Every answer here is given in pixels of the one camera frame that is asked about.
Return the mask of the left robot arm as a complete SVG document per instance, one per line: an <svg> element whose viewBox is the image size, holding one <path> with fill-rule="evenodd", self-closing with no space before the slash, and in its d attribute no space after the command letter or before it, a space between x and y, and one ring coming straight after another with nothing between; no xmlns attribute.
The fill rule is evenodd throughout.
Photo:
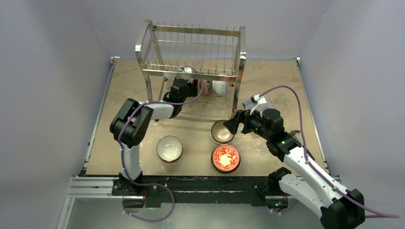
<svg viewBox="0 0 405 229"><path fill-rule="evenodd" d="M120 147L120 175L126 179L124 189L130 195L137 195L147 186L139 180L142 175L139 150L150 121L175 118L184 105L202 95L204 88L204 83L198 80L176 78L161 100L139 102L128 98L122 104L109 130Z"/></svg>

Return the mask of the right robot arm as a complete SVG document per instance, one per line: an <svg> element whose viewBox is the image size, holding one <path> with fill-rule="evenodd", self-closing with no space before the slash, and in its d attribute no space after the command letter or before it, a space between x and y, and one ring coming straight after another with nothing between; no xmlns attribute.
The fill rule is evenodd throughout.
<svg viewBox="0 0 405 229"><path fill-rule="evenodd" d="M348 190L332 178L306 153L304 146L285 131L280 111L266 109L262 113L238 110L224 122L232 134L243 124L242 134L255 133L266 140L270 153L297 172L282 167L268 176L268 188L274 194L292 195L320 219L325 229L354 229L365 222L364 197L357 189Z"/></svg>

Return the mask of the grey leaf pattern bowl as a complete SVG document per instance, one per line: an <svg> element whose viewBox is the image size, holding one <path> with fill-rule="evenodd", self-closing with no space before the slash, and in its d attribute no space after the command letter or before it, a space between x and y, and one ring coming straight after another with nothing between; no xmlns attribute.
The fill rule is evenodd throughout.
<svg viewBox="0 0 405 229"><path fill-rule="evenodd" d="M213 91L213 82L209 80L202 80L203 89L202 94L211 95Z"/></svg>

